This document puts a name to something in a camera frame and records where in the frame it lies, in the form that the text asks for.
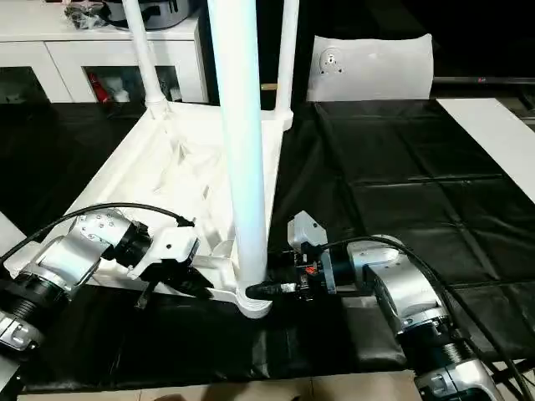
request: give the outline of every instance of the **robotic arm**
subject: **robotic arm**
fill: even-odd
[[[58,315],[97,270],[102,259],[128,268],[127,276],[149,282],[137,307],[159,282],[197,297],[212,284],[191,266],[199,241],[192,227],[148,227],[119,211],[79,216],[65,236],[48,243],[14,280],[0,281],[0,392],[20,382],[19,364],[39,347]]]
[[[336,293],[327,233],[306,212],[288,223],[288,243],[295,250],[295,282],[265,282],[247,289],[249,297],[274,299],[293,294],[305,301]],[[503,397],[482,362],[454,327],[429,281],[397,249],[375,241],[347,245],[353,282],[372,291],[415,371],[415,385],[425,401],[485,400]]]

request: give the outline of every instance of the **table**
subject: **table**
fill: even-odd
[[[56,138],[76,131],[78,138],[96,140],[84,131],[105,127],[107,136],[119,138],[127,129],[115,124],[134,120],[115,114],[112,124],[93,109],[97,105],[87,105],[84,112],[94,116],[93,124],[82,123],[81,109],[58,106],[52,114],[33,111],[26,120],[20,119],[22,110],[19,119],[10,117],[13,109],[6,113],[0,107],[0,112],[7,116],[13,143],[25,136],[26,144],[35,135],[32,127],[44,121],[48,135]],[[493,100],[304,104],[294,111],[293,128],[283,140],[269,249],[287,247],[286,224],[301,210],[325,226],[332,241],[364,232],[397,236],[457,288],[513,358],[535,358],[530,268],[535,205],[518,163],[520,157],[527,169],[532,163],[525,155],[535,134]],[[478,137],[486,132],[486,138]],[[490,133],[495,139],[486,141]],[[492,146],[501,135],[507,135],[507,148]],[[83,141],[69,143],[68,149],[50,145],[48,154],[70,152],[76,159],[76,152],[87,154],[86,146]],[[47,176],[47,165],[28,157],[35,153],[31,146],[21,145],[16,153],[17,160]],[[489,154],[514,156],[501,160],[502,168]],[[72,176],[81,187],[90,178]],[[50,214],[61,214],[76,196],[74,190],[62,195],[69,182],[58,181],[49,175],[48,183],[32,189],[34,200],[47,200],[41,207]],[[9,196],[10,213],[4,211],[5,200],[0,208],[31,231],[33,220],[22,208],[36,215],[31,202],[19,203],[28,196],[24,191],[20,185]],[[56,207],[54,198],[63,204]],[[276,260],[270,258],[273,269],[279,267]],[[232,304],[160,295],[137,314],[132,306],[138,296],[85,287],[33,361],[28,391],[165,387],[405,367],[372,297],[332,298],[313,307],[290,302],[252,321]],[[466,316],[460,317],[476,344],[495,358]]]

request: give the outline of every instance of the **glass cabinet door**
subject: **glass cabinet door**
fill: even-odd
[[[31,67],[0,67],[0,104],[47,103]]]
[[[145,89],[137,66],[84,67],[91,90],[100,103],[145,101]],[[156,66],[161,91],[171,102],[182,101],[174,66]]]

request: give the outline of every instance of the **shelf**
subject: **shelf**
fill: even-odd
[[[195,40],[199,12],[175,27],[147,32],[149,40]],[[0,42],[130,40],[130,32],[113,26],[78,30],[64,16],[61,3],[0,0]]]

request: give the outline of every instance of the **white cabinet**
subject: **white cabinet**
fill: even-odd
[[[73,101],[43,42],[0,43],[0,68],[30,68],[32,71],[30,74],[21,75],[34,74],[44,94],[51,102]],[[13,79],[11,74],[9,75],[5,77],[7,81]],[[14,82],[3,82],[0,79],[0,91],[2,91],[3,84],[15,85]]]
[[[199,36],[203,11],[197,11],[175,27],[147,32],[159,77],[165,76],[165,79],[160,77],[161,81],[171,82],[185,102],[208,101]],[[114,77],[137,74],[139,82],[131,87],[143,99],[130,32],[112,26],[77,30],[64,16],[61,3],[0,0],[1,67],[30,67],[53,103],[96,102],[88,72],[100,79],[101,74],[109,77],[110,71]],[[121,86],[122,79],[115,80],[118,81]],[[109,89],[106,82],[100,83]]]
[[[206,83],[193,41],[149,42],[156,66],[171,66],[185,102],[205,103]],[[46,42],[74,102],[96,102],[87,67],[136,66],[129,41]]]

